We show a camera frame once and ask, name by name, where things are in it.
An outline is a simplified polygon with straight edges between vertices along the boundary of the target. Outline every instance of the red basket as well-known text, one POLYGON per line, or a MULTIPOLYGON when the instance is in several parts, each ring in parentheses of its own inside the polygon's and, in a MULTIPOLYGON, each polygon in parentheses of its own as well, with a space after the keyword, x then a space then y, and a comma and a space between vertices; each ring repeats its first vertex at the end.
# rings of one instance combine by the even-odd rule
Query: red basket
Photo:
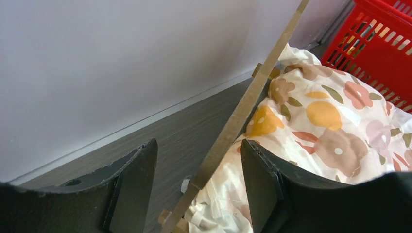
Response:
POLYGON ((354 0, 355 7, 322 58, 412 113, 412 0, 354 0))

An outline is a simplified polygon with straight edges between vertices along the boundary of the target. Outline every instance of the black object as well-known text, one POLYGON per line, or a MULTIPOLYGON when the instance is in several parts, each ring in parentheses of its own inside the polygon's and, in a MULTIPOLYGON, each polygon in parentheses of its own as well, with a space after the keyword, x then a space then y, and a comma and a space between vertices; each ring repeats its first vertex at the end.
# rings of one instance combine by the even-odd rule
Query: black object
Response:
POLYGON ((157 160, 151 139, 125 157, 62 186, 0 183, 1 233, 141 233, 157 160))
POLYGON ((412 173, 358 185, 332 181, 289 163, 254 141, 241 158, 254 232, 409 232, 412 173))

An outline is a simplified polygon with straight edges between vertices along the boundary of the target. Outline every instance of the orange leaf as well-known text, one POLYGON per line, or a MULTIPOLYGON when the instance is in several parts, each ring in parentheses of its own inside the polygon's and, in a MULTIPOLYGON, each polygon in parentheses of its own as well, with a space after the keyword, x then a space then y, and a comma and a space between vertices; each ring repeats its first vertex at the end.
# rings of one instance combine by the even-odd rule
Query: orange leaf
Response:
POLYGON ((322 91, 312 91, 312 92, 306 93, 305 96, 314 98, 314 99, 329 98, 329 95, 322 91))
POLYGON ((399 163, 395 159, 392 159, 392 161, 394 162, 395 171, 401 171, 399 163))
POLYGON ((315 135, 308 133, 308 132, 292 132, 292 134, 294 134, 299 139, 302 139, 308 142, 315 143, 318 140, 318 138, 315 135))
POLYGON ((302 145, 302 143, 300 143, 300 142, 298 142, 298 141, 295 141, 295 142, 297 142, 297 144, 299 144, 300 147, 302 147, 303 149, 305 149, 309 154, 315 153, 315 148, 313 148, 313 147, 308 147, 308 146, 304 146, 304 145, 302 145))
POLYGON ((394 153, 398 160, 403 163, 405 166, 409 167, 408 163, 397 153, 394 153))

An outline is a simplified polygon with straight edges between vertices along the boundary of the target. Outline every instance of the red plastic basket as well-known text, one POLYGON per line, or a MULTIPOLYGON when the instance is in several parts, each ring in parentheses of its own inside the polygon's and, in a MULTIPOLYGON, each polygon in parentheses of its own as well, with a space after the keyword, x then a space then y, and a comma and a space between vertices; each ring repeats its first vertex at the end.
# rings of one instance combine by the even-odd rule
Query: red plastic basket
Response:
POLYGON ((354 0, 322 64, 358 77, 412 113, 412 0, 354 0))

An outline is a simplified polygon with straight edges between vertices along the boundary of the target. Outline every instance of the floral bedding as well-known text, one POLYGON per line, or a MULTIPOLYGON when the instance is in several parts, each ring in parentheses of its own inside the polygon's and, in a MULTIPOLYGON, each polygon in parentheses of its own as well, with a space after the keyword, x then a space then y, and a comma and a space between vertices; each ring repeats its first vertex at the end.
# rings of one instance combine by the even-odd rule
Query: floral bedding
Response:
POLYGON ((191 233, 253 232, 240 160, 244 138, 319 176, 357 184, 386 172, 412 170, 412 116, 356 77, 321 65, 286 46, 286 73, 246 132, 193 200, 185 218, 191 233))

